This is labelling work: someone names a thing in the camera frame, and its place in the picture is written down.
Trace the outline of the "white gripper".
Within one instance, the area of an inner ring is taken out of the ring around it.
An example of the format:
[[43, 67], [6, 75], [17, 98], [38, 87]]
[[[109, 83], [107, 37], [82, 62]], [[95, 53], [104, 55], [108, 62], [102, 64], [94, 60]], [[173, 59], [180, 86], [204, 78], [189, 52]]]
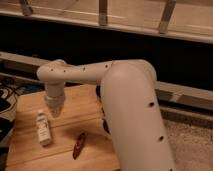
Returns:
[[46, 104], [49, 106], [49, 111], [53, 117], [55, 117], [55, 109], [56, 117], [60, 116], [65, 101], [65, 94], [64, 94], [64, 84], [46, 84], [45, 85], [45, 101]]

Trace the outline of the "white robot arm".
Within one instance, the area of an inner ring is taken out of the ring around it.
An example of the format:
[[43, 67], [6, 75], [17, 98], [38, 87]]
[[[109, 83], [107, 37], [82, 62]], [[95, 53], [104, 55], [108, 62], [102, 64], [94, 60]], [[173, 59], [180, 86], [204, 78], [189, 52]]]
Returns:
[[37, 69], [53, 116], [67, 82], [95, 84], [121, 171], [177, 171], [160, 112], [154, 67], [141, 59], [69, 65], [58, 59]]

